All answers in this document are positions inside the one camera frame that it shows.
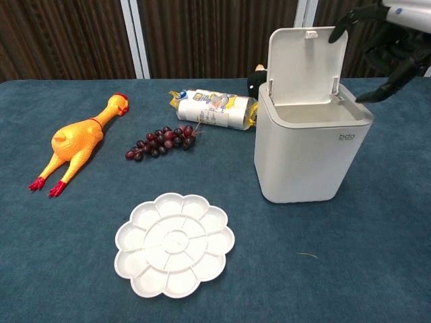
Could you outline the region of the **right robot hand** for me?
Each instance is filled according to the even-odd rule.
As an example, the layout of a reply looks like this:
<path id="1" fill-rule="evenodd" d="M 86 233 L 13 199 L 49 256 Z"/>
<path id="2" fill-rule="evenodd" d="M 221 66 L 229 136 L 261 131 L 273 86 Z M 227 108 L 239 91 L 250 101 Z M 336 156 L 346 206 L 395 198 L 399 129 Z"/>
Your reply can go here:
<path id="1" fill-rule="evenodd" d="M 335 25 L 328 43 L 336 42 L 360 21 L 379 23 L 364 47 L 364 58 L 387 81 L 357 103 L 382 102 L 430 67 L 430 2 L 377 1 L 355 7 Z"/>

